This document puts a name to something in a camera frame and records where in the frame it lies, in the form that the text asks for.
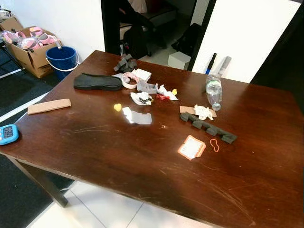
dark brown table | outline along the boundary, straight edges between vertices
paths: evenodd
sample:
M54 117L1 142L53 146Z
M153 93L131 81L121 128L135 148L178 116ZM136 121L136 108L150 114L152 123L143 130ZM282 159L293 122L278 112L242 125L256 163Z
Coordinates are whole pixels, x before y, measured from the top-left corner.
M66 199L44 171L223 227L303 227L303 115L290 93L223 79L222 109L212 124L238 136L227 144L179 118L180 105L208 106L205 75L138 61L152 72L149 83L178 90L179 101L155 99L151 106L136 105L126 88L74 90L75 76L113 75L118 60L91 54L42 100L70 98L72 107L22 117L20 138L1 153L62 206ZM153 123L129 124L116 103L151 113ZM188 135L207 145L192 161L177 153Z

small yellow object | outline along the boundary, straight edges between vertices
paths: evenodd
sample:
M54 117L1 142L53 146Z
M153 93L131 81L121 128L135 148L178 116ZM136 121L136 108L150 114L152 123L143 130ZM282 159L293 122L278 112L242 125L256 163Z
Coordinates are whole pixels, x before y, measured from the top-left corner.
M120 112L121 109L122 109L122 105L121 105L121 104L114 104L114 109L115 109L116 111Z
M173 90L172 90L172 94L173 94L173 95L176 95L176 94L177 94L177 89L173 89Z

red object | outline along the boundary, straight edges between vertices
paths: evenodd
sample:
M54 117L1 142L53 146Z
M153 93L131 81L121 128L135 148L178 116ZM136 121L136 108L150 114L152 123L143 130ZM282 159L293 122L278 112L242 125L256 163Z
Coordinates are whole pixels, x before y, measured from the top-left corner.
M161 95L161 94L157 94L156 98L161 99L161 100L165 100L165 99L169 99L170 100L170 97L165 96L165 95Z

white floor tile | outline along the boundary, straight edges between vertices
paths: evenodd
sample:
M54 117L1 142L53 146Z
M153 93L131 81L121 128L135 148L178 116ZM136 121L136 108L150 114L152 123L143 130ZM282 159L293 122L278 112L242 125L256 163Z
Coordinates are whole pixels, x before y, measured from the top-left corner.
M104 228L104 225L72 193L65 193L65 208L51 204L27 228Z
M213 226L144 204L128 228L213 228Z
M126 228L143 204L81 182L75 184L71 190L107 228Z

table leg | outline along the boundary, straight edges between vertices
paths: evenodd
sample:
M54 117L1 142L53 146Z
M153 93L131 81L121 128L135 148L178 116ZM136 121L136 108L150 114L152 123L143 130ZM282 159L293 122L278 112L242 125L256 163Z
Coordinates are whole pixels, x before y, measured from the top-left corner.
M7 156L7 158L14 163L27 177L34 181L37 185L42 187L42 189L60 206L65 207L67 204L67 199L59 191L59 189L52 183L46 176L44 170L38 169L36 167L21 163L16 159Z

